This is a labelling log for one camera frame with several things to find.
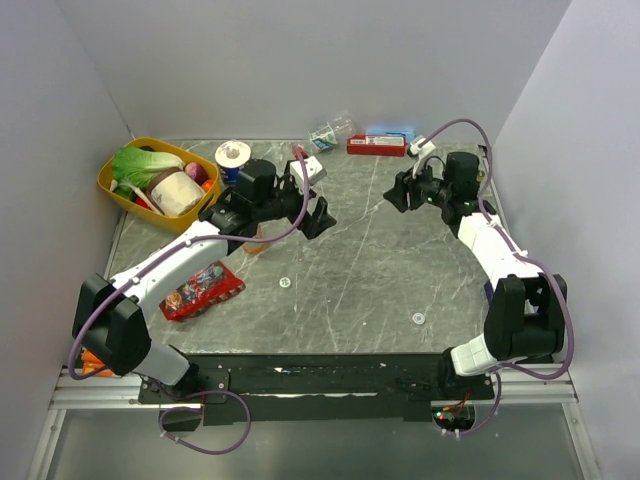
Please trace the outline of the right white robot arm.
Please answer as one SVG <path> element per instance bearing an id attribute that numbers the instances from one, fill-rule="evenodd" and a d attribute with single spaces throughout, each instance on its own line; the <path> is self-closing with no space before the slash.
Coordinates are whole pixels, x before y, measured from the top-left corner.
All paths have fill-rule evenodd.
<path id="1" fill-rule="evenodd" d="M 441 212 L 442 221 L 474 255 L 488 278 L 489 310 L 483 331 L 452 348 L 447 368 L 437 374 L 446 397 L 461 397 L 472 376 L 509 363 L 560 352 L 567 338 L 567 287 L 548 276 L 507 235 L 496 210 L 480 198 L 480 159 L 467 152 L 448 154 L 441 176 L 426 160 L 398 173 L 385 200 L 399 212 L 424 204 Z"/>

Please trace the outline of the orange juice bottle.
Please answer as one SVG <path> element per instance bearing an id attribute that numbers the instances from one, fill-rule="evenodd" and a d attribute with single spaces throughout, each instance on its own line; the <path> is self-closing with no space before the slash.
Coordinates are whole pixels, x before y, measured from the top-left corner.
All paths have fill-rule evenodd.
<path id="1" fill-rule="evenodd" d="M 257 226 L 254 239 L 255 239 L 255 242 L 245 242 L 242 245 L 243 250 L 248 255 L 257 255 L 263 252 L 268 247 L 268 244 L 263 242 L 264 236 L 263 236 L 262 227 L 260 225 Z"/>

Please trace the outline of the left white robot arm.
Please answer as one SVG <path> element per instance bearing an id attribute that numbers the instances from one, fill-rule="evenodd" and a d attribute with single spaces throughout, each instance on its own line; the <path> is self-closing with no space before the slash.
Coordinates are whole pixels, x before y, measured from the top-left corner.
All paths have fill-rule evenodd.
<path id="1" fill-rule="evenodd" d="M 177 349 L 150 337 L 147 317 L 197 272 L 257 242 L 257 228 L 265 222 L 286 219 L 307 239 L 334 226 L 324 197 L 308 208 L 312 186 L 326 174 L 314 156 L 288 162 L 282 174 L 267 160 L 250 160 L 236 183 L 202 208 L 183 234 L 110 279 L 88 278 L 80 290 L 67 365 L 73 367 L 80 350 L 87 349 L 116 375 L 152 377 L 173 400 L 191 399 L 198 389 L 193 366 Z"/>

